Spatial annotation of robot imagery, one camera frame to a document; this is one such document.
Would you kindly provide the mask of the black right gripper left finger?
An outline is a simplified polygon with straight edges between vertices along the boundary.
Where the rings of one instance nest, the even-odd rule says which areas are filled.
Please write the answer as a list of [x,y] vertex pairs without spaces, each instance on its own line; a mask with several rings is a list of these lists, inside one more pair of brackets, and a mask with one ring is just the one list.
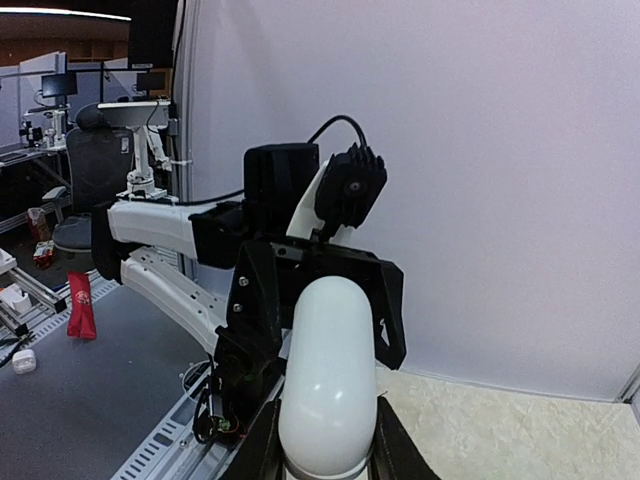
[[257,416],[236,455],[236,479],[282,479],[283,460],[279,438],[281,401],[268,402]]

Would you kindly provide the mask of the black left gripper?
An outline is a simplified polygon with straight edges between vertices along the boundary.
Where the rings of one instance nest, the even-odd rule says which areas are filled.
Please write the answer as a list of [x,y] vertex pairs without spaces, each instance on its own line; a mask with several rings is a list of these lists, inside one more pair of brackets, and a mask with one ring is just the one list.
[[226,324],[214,353],[224,390],[252,383],[276,361],[284,328],[311,282],[340,276],[365,292],[373,313],[375,357],[397,369],[406,357],[404,274],[393,262],[348,247],[292,238],[246,240],[238,251]]

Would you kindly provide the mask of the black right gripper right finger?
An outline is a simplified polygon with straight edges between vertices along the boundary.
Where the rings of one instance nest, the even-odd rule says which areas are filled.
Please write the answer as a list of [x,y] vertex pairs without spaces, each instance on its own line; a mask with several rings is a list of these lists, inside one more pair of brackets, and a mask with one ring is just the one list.
[[384,396],[377,399],[372,450],[372,478],[379,480],[439,480]]

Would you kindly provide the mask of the white oval charging case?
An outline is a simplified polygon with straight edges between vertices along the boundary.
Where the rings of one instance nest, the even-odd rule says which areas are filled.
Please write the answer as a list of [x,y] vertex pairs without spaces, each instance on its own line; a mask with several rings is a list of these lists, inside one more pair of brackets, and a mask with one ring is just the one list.
[[340,276],[311,282],[295,308],[278,434],[287,479],[355,479],[377,419],[370,302]]

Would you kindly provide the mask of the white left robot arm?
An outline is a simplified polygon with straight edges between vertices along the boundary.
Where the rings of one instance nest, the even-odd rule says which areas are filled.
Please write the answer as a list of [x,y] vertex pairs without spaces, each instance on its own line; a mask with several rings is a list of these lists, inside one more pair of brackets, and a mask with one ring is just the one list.
[[406,355],[404,276],[345,237],[372,209],[384,160],[365,143],[326,162],[315,143],[272,144],[244,157],[244,199],[182,204],[115,200],[92,214],[100,274],[140,293],[213,357],[226,391],[253,387],[275,363],[302,291],[340,276],[373,312],[375,356]]

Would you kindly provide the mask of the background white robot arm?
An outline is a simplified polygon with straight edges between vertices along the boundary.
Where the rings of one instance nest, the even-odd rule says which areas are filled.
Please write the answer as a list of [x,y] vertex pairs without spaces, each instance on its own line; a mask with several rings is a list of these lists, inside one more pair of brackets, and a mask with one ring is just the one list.
[[133,133],[134,167],[127,174],[127,196],[157,200],[167,195],[156,186],[149,153],[162,169],[171,170],[171,160],[164,151],[160,131],[169,127],[168,100],[121,104],[119,123]]

